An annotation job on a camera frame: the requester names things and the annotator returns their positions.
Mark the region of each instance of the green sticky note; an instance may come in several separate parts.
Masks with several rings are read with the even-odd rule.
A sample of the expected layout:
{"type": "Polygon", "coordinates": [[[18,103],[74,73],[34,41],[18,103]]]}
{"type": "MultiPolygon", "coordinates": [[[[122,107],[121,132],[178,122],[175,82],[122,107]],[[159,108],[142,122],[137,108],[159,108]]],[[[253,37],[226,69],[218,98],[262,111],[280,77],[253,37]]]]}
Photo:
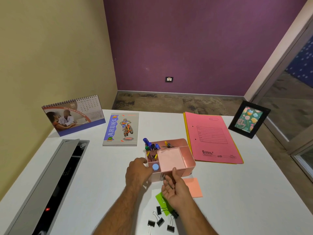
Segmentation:
{"type": "Polygon", "coordinates": [[[165,216],[168,216],[174,210],[163,196],[162,192],[156,195],[156,199],[161,206],[161,210],[164,211],[165,216]]]}

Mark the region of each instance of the purple wall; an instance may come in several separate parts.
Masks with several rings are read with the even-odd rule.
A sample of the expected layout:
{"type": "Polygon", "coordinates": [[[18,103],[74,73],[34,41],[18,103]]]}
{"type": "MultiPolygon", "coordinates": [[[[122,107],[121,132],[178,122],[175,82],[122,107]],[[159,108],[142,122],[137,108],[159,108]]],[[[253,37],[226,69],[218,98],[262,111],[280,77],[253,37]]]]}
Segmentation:
{"type": "Polygon", "coordinates": [[[244,95],[306,1],[104,0],[117,87],[244,95]]]}

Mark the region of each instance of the motorbike illustration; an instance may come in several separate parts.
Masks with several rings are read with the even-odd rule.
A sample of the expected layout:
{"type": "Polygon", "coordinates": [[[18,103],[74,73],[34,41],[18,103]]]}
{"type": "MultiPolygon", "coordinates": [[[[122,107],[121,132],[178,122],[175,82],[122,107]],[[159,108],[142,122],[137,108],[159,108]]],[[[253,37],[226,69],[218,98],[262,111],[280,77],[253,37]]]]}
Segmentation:
{"type": "Polygon", "coordinates": [[[124,131],[124,136],[125,137],[128,136],[129,133],[131,133],[131,134],[134,133],[133,128],[130,126],[129,123],[125,124],[125,127],[124,127],[123,131],[124,131]]]}

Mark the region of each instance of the calendar spiral binding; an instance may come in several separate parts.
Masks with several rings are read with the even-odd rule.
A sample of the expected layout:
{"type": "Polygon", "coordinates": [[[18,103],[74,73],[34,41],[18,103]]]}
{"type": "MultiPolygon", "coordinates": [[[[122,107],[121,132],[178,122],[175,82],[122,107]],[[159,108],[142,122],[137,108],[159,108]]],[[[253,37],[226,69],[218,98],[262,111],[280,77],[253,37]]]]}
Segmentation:
{"type": "Polygon", "coordinates": [[[42,108],[49,108],[49,107],[53,107],[53,106],[60,106],[60,105],[67,104],[67,103],[70,103],[70,102],[86,100],[86,99],[90,99],[90,98],[97,97],[97,96],[98,95],[90,95],[90,96],[75,98],[75,99],[71,99],[71,100],[64,101],[64,102],[57,102],[57,103],[54,103],[54,104],[45,105],[45,106],[42,106],[42,108]]]}

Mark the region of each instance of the desk calendar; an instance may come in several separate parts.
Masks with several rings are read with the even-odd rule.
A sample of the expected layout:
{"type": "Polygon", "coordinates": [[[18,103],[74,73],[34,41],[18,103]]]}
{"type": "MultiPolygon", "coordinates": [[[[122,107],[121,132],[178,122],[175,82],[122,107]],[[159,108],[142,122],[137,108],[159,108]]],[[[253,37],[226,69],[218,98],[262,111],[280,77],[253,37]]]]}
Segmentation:
{"type": "Polygon", "coordinates": [[[98,95],[43,106],[60,136],[105,123],[98,95]]]}

